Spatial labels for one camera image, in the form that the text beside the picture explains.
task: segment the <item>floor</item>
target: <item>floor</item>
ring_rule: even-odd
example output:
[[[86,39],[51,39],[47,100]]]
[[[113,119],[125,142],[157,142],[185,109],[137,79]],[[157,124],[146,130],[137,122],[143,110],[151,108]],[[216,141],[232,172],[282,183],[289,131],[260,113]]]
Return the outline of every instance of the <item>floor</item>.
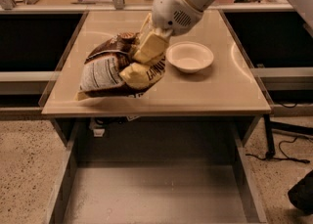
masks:
[[[313,117],[273,119],[313,127]],[[63,143],[46,120],[0,121],[0,126],[0,223],[42,223],[47,217],[56,175],[63,164]],[[275,133],[274,140],[278,146],[280,141],[291,141],[293,137]],[[264,157],[266,150],[264,122],[260,120],[246,151]],[[248,157],[268,222],[313,223],[313,215],[305,216],[287,197],[287,191],[313,169],[313,143],[300,138],[293,144],[284,144],[283,150],[291,157],[306,158],[311,163]],[[282,156],[278,147],[276,152],[276,157]]]

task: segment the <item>terrazzo floor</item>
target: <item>terrazzo floor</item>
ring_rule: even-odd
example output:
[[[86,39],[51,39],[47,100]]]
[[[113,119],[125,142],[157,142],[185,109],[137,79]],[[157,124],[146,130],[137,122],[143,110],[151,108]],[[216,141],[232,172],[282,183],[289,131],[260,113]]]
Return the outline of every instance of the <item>terrazzo floor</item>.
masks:
[[[273,120],[313,127],[313,117],[280,117]],[[43,223],[65,147],[47,120],[0,121],[0,223]],[[294,137],[274,134],[275,145]],[[289,202],[287,191],[313,169],[313,142],[299,138],[283,145],[291,157],[306,158],[309,164],[293,161],[261,161],[248,157],[252,176],[270,224],[309,224]],[[246,144],[246,151],[264,157],[267,147],[261,119]],[[276,147],[276,157],[282,154]]]

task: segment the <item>black cable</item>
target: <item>black cable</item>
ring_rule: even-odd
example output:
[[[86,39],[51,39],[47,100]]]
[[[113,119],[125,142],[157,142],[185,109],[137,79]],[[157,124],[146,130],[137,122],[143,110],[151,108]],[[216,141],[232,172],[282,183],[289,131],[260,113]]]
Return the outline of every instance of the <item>black cable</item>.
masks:
[[[300,137],[300,136],[295,137],[292,141],[281,141],[281,142],[279,143],[278,147],[279,147],[280,151],[282,152],[282,154],[283,154],[285,157],[270,157],[270,158],[267,158],[267,157],[259,157],[259,156],[254,155],[254,154],[246,154],[246,156],[248,156],[248,157],[255,157],[255,158],[257,158],[257,159],[259,159],[259,160],[262,160],[262,161],[265,161],[265,160],[271,160],[271,161],[291,160],[291,161],[294,161],[294,162],[300,162],[300,163],[308,164],[308,163],[310,163],[310,160],[308,160],[308,159],[299,159],[299,158],[296,158],[296,157],[289,157],[289,156],[287,156],[286,153],[282,150],[282,147],[281,147],[281,146],[282,146],[283,143],[292,144],[292,143],[294,143],[299,137]],[[304,138],[306,138],[308,141],[310,141],[310,142],[313,143],[313,141],[312,141],[310,138],[308,138],[308,137],[306,137],[306,136],[301,136],[301,137],[304,137]]]

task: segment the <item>bowl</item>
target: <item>bowl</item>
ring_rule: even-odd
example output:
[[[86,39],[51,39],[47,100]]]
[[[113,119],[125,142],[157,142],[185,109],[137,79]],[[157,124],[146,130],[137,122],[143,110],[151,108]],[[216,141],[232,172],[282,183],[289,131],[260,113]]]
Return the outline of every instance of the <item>bowl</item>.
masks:
[[[209,67],[213,63],[214,55],[200,43],[182,41],[167,49],[166,58],[182,72],[195,73]]]

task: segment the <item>black panel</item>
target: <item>black panel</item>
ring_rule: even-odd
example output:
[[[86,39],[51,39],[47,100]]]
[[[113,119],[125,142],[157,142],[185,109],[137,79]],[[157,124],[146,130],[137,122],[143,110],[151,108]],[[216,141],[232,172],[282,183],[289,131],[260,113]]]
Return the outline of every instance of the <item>black panel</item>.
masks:
[[[0,71],[54,70],[81,17],[0,15]]]
[[[225,16],[255,67],[313,67],[313,40],[298,13],[225,13]]]

